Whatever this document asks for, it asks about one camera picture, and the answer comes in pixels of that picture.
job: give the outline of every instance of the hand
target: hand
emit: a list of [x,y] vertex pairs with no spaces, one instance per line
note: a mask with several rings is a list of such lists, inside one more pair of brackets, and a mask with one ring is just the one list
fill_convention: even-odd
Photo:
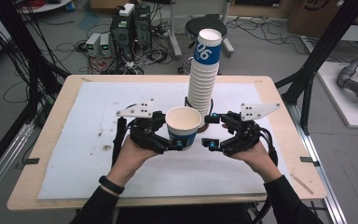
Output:
[[258,142],[254,147],[232,155],[231,158],[246,162],[266,183],[282,176],[261,142]]
[[124,187],[145,161],[157,155],[158,153],[152,150],[139,147],[127,135],[117,161],[106,178],[116,185]]

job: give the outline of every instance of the black pole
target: black pole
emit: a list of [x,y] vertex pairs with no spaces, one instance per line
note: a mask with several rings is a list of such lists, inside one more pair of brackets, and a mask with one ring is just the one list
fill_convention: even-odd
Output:
[[275,83],[275,86],[280,88],[292,82],[287,92],[282,95],[282,99],[290,105],[295,105],[298,97],[304,92],[300,125],[305,134],[309,134],[308,118],[310,114],[310,96],[313,79],[331,51],[333,51],[342,36],[345,35],[356,20],[357,16],[358,0],[346,0],[304,65],[290,77]]

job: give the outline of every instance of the black strap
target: black strap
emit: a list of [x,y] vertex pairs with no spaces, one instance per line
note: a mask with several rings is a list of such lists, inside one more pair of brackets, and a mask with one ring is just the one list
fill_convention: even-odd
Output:
[[106,178],[106,175],[100,177],[100,184],[102,184],[107,189],[113,191],[116,194],[120,194],[124,191],[124,188],[117,186]]

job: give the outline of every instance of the white paper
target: white paper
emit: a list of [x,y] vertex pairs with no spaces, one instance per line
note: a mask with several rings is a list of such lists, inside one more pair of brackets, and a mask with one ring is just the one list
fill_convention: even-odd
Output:
[[[52,152],[38,199],[88,198],[99,186],[99,177],[110,169],[116,112],[153,98],[154,110],[166,113],[172,107],[184,105],[187,92],[188,83],[85,82]],[[253,84],[215,84],[213,112],[239,113],[241,103],[260,103]],[[268,117],[256,122],[271,130]],[[168,138],[166,125],[157,134]],[[148,160],[120,197],[265,193],[261,177],[243,161],[210,152],[200,143],[202,137],[223,141],[231,136],[221,125],[211,124],[206,132],[197,134],[191,149],[165,152]],[[279,147],[275,147],[279,168],[289,177]]]

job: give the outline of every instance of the white paper cup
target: white paper cup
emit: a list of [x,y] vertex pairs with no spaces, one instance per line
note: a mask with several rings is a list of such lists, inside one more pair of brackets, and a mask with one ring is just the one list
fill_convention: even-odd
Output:
[[203,64],[203,63],[199,63],[196,60],[192,60],[191,61],[191,66],[196,67],[197,69],[201,70],[201,71],[213,71],[215,69],[219,68],[219,63],[214,63],[214,64]]
[[206,104],[206,102],[211,101],[212,95],[207,97],[207,96],[201,96],[201,95],[197,95],[197,94],[190,94],[190,95],[188,95],[188,98],[190,99],[190,101],[192,103]]
[[210,89],[208,91],[201,91],[200,89],[198,90],[193,90],[193,88],[188,88],[188,95],[197,95],[199,97],[209,97],[211,96],[213,93],[213,89]]
[[205,75],[200,75],[200,74],[197,74],[195,71],[191,71],[190,73],[190,80],[191,79],[194,79],[196,80],[197,82],[199,83],[214,83],[214,80],[216,79],[216,74],[215,75],[211,75],[209,77],[206,77]]
[[200,86],[202,88],[213,88],[214,86],[214,79],[210,80],[201,80],[201,78],[192,77],[190,76],[190,84],[196,84],[197,86]]
[[195,71],[197,72],[198,74],[202,74],[202,75],[205,75],[205,76],[208,76],[208,75],[213,75],[213,74],[217,74],[218,71],[219,71],[219,68],[215,68],[214,70],[210,70],[210,71],[204,71],[200,68],[198,68],[197,66],[193,66],[191,65],[191,68],[190,68],[190,71]]
[[216,69],[219,66],[221,42],[222,34],[220,32],[214,29],[201,30],[194,49],[192,62],[199,63],[195,63],[195,65],[200,70],[210,71]]
[[197,39],[207,47],[216,47],[222,43],[222,34],[214,29],[203,29]]
[[199,103],[199,102],[195,102],[193,100],[188,99],[187,102],[189,103],[188,106],[191,106],[192,108],[195,108],[197,110],[203,110],[205,108],[209,108],[211,107],[211,103],[210,102],[203,102],[203,103]]
[[183,148],[188,149],[194,142],[202,117],[199,111],[194,108],[178,106],[167,112],[165,121],[173,143],[181,141]]

